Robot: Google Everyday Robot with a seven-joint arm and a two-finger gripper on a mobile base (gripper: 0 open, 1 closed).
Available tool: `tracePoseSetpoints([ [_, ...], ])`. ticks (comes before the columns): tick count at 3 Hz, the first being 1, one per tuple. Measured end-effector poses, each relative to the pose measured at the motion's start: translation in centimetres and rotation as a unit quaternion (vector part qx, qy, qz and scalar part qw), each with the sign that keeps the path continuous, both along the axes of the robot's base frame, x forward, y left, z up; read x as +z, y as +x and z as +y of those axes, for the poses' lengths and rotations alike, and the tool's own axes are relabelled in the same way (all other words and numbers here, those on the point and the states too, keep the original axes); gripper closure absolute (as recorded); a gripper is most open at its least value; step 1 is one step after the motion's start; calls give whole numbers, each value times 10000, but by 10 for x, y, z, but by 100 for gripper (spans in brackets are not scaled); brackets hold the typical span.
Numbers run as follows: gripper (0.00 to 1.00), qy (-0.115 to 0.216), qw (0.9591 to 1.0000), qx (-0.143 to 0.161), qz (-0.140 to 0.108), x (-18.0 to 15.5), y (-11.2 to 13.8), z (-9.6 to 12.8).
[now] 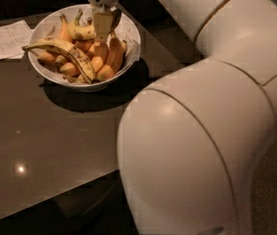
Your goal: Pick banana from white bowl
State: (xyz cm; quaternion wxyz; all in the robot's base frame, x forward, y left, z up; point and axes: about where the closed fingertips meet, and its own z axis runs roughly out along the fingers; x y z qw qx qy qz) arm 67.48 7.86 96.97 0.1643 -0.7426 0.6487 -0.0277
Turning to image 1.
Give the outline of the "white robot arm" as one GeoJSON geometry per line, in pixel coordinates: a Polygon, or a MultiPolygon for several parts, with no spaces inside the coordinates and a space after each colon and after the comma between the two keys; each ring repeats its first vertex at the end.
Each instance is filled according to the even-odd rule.
{"type": "Polygon", "coordinates": [[[277,138],[277,6],[159,0],[203,59],[143,89],[118,129],[140,235],[253,235],[254,170],[277,138]]]}

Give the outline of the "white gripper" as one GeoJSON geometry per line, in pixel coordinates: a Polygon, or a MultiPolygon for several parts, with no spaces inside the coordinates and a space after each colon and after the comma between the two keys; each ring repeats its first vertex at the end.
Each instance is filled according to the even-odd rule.
{"type": "MultiPolygon", "coordinates": [[[[119,0],[88,0],[96,7],[113,7],[119,0]]],[[[93,13],[93,25],[95,29],[95,40],[106,42],[110,33],[116,28],[118,21],[118,10],[99,8],[93,13]]]]}

